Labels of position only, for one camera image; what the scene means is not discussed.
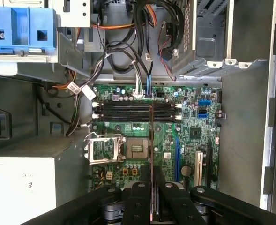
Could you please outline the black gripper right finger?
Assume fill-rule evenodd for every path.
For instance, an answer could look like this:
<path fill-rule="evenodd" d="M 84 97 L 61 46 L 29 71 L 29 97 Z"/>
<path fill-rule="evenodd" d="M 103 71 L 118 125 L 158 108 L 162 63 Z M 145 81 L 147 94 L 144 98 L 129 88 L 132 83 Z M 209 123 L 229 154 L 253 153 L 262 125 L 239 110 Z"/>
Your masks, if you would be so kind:
<path fill-rule="evenodd" d="M 154 167 L 159 198 L 178 225 L 276 225 L 276 214 L 206 186 L 190 191 L 167 182 Z"/>

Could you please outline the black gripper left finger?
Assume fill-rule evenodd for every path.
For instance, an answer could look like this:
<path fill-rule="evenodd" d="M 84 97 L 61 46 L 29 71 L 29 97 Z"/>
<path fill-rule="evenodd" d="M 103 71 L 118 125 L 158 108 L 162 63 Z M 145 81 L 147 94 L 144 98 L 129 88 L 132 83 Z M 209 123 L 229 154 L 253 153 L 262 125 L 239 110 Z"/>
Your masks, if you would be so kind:
<path fill-rule="evenodd" d="M 27 225 L 148 225 L 150 224 L 150 169 L 141 167 L 140 179 L 124 189 L 110 185 L 73 199 Z"/>

